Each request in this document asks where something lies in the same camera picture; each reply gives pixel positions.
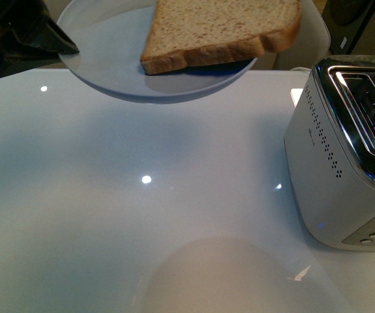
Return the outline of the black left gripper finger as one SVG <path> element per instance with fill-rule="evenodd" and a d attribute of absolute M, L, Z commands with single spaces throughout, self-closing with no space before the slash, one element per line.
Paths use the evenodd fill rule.
<path fill-rule="evenodd" d="M 78 52 L 44 1 L 0 1 L 0 78 L 56 64 L 60 55 Z"/>

